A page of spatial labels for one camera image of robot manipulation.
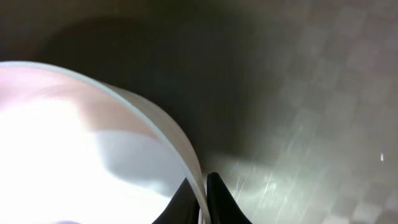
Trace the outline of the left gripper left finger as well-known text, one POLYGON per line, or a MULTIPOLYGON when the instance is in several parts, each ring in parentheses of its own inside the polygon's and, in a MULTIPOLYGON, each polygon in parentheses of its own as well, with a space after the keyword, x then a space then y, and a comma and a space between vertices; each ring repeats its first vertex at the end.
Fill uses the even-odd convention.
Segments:
POLYGON ((198 224, 199 204, 187 179, 152 224, 198 224))

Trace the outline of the white bowl with food residue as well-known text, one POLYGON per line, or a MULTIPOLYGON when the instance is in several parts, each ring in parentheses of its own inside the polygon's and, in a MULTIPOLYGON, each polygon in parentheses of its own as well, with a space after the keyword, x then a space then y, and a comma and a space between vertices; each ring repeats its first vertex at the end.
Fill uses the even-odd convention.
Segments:
POLYGON ((210 223, 195 150, 163 109, 63 67, 1 63, 2 223, 153 223, 184 179, 210 223))

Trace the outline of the brown serving tray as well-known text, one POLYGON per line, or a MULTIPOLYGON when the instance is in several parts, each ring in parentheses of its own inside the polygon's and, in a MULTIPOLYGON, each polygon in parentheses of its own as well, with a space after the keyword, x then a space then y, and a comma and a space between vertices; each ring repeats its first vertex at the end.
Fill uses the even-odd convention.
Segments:
POLYGON ((159 105, 253 223, 397 222, 395 0, 1 0, 1 60, 159 105))

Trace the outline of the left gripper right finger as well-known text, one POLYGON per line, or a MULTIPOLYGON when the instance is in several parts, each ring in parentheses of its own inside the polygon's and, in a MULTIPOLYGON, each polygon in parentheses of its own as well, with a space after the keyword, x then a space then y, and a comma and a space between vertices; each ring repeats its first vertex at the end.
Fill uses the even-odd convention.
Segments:
POLYGON ((207 175, 206 197, 212 224, 251 224, 217 172, 207 175))

